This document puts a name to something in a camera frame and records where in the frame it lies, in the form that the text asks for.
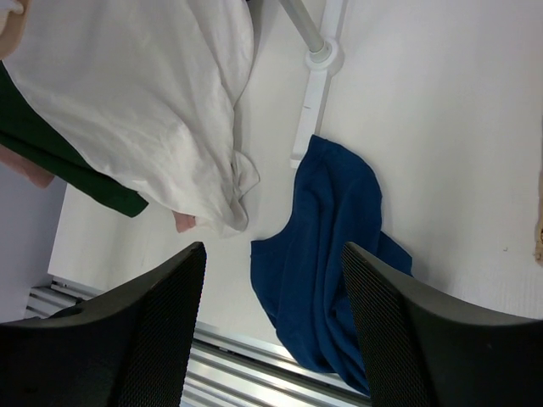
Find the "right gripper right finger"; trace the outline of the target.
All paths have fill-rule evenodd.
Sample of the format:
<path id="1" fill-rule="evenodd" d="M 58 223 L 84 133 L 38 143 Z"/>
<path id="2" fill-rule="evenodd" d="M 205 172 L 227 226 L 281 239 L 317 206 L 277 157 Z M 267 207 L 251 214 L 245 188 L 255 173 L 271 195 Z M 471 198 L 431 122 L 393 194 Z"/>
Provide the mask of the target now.
<path id="1" fill-rule="evenodd" d="M 470 304 L 354 243 L 345 285 L 374 406 L 540 406 L 542 322 Z"/>

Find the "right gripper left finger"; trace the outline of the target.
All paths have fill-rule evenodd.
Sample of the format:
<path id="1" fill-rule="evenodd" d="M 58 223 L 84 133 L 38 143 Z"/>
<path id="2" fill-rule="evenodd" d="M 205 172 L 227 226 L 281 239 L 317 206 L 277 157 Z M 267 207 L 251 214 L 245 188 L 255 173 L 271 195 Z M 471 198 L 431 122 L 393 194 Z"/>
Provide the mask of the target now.
<path id="1" fill-rule="evenodd" d="M 206 257 L 195 242 L 48 318 L 2 324 L 2 405 L 178 406 Z"/>

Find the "blue t shirt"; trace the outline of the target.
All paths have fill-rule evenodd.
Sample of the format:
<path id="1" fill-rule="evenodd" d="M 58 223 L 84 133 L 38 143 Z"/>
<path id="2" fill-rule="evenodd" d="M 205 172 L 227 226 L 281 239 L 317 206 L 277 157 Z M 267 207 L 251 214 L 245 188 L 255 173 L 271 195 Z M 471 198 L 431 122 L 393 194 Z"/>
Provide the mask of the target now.
<path id="1" fill-rule="evenodd" d="M 313 136 L 296 171 L 287 225 L 251 243 L 251 285 L 299 365 L 336 373 L 367 395 L 341 263 L 347 242 L 411 274 L 411 255 L 382 230 L 382 193 L 372 168 L 341 145 Z"/>

